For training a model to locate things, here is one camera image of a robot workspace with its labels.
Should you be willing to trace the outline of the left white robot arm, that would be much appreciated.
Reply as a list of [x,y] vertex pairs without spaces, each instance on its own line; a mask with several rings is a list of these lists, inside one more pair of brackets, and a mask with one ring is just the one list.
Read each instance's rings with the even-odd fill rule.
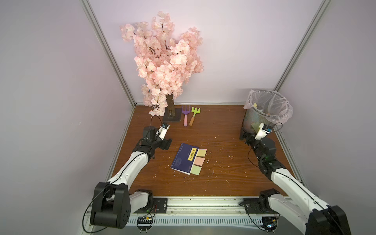
[[172,139],[165,138],[169,128],[170,125],[165,122],[160,128],[145,127],[143,137],[137,142],[124,166],[108,181],[96,185],[91,201],[92,225],[122,229],[131,214],[149,214],[156,209],[152,191],[138,190],[130,194],[129,190],[141,170],[155,158],[155,150],[169,149]]

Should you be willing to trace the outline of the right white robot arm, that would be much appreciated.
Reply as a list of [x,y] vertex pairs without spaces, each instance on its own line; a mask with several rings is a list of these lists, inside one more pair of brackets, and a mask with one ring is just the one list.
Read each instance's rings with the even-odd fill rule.
[[346,213],[339,206],[329,205],[302,185],[276,158],[275,142],[266,137],[268,130],[260,131],[263,134],[258,137],[241,128],[240,140],[251,147],[260,172],[293,200],[289,202],[275,189],[266,190],[259,194],[260,210],[283,216],[304,235],[351,234]]

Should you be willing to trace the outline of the yellow sticky note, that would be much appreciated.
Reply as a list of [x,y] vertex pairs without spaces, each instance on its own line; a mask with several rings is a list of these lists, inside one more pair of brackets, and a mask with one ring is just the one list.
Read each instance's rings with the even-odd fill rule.
[[199,149],[196,156],[204,158],[206,156],[206,152],[206,149]]

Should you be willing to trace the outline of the pink sticky note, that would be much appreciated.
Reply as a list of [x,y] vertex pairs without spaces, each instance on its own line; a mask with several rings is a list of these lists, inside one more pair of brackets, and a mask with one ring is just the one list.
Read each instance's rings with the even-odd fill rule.
[[196,157],[195,161],[194,161],[194,165],[196,165],[196,166],[202,166],[204,162],[205,162],[205,158]]

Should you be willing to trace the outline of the dark blue paperback book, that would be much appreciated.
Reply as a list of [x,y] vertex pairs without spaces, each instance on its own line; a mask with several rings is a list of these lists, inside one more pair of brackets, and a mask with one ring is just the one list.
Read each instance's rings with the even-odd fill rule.
[[199,147],[181,144],[171,165],[171,169],[190,175]]

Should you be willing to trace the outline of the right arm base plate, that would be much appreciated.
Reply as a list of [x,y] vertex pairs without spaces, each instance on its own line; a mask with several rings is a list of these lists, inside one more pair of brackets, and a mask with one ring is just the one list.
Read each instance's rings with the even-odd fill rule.
[[244,198],[239,205],[248,214],[276,214],[274,210],[260,203],[258,198]]

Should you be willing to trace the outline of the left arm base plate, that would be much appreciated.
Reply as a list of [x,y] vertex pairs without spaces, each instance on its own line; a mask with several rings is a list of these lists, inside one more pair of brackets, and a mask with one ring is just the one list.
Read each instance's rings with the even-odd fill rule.
[[168,203],[167,198],[162,198],[162,197],[153,198],[152,204],[148,204],[145,207],[136,210],[134,213],[135,214],[150,213],[152,215],[158,214],[158,213],[166,214],[167,203]]

